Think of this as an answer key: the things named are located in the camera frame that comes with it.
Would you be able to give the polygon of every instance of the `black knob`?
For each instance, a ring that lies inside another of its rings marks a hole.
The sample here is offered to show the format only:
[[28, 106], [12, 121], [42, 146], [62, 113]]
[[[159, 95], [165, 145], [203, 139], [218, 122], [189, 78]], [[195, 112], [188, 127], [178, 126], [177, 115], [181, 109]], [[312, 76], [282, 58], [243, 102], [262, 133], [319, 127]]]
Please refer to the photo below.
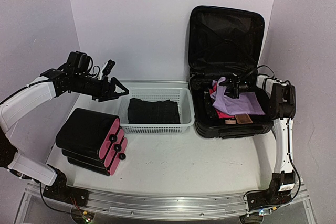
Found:
[[112, 134], [112, 135], [110, 135], [109, 140], [112, 143], [115, 143], [118, 140], [118, 137], [116, 135]]
[[115, 144], [115, 145], [114, 145], [114, 150], [115, 150], [116, 152], [120, 152], [120, 151], [121, 151], [121, 145], [120, 145], [120, 144]]
[[124, 160], [126, 158], [126, 155], [125, 155], [125, 153], [119, 153], [118, 157], [119, 157], [120, 160]]

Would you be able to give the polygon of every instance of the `laundry basket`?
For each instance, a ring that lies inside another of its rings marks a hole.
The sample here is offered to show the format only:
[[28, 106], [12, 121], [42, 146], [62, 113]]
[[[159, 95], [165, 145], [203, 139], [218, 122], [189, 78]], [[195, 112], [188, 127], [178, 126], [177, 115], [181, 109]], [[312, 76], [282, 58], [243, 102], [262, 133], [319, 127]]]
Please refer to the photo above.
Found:
[[[129, 88], [130, 94], [121, 97], [118, 116], [120, 126], [128, 134], [181, 134], [195, 122], [192, 97], [187, 88]], [[180, 124], [130, 124], [128, 106], [130, 99], [157, 102], [171, 100], [177, 102]]]

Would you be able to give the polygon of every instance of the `gray wall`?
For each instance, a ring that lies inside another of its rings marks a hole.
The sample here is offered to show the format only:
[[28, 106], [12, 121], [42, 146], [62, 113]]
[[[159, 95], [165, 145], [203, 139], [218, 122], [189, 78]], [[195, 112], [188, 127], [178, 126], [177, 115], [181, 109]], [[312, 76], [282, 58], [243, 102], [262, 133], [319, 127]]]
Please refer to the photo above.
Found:
[[[78, 49], [70, 0], [0, 0], [0, 100], [59, 67]], [[17, 124], [12, 142], [45, 161], [76, 97], [65, 94], [28, 114]], [[1, 223], [13, 222], [25, 184], [0, 169]]]
[[274, 0], [263, 58], [297, 89], [294, 162], [318, 223], [336, 223], [336, 0]]

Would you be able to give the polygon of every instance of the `open suitcase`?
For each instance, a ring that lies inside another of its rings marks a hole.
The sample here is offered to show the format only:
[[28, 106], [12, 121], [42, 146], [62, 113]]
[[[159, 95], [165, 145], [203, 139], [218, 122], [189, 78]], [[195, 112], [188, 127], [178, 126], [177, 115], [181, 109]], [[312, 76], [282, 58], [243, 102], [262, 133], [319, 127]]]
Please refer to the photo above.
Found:
[[257, 67], [265, 22], [261, 15], [245, 10], [198, 6], [190, 16], [188, 62], [190, 90], [195, 108], [195, 126], [205, 138], [234, 138], [267, 133], [273, 121], [267, 115], [269, 98], [256, 87], [258, 72], [247, 82], [266, 115], [250, 115], [253, 124], [225, 124], [211, 105], [208, 94], [212, 81], [241, 75]]

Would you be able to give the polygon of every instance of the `table surface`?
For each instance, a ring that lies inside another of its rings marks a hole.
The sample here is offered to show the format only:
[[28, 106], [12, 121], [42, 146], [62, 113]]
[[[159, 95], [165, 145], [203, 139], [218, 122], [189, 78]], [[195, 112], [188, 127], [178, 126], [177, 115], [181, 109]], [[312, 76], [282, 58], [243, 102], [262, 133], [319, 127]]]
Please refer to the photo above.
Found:
[[[138, 82], [123, 82], [137, 87]], [[142, 87], [187, 87], [187, 83], [142, 83]], [[118, 114], [120, 99], [98, 103], [80, 95], [72, 108]], [[126, 160], [113, 176], [69, 164], [56, 145], [47, 163], [63, 171], [68, 184], [141, 195], [209, 195], [268, 188], [275, 165], [271, 132], [253, 137], [205, 139], [192, 126], [183, 134], [127, 134]]]

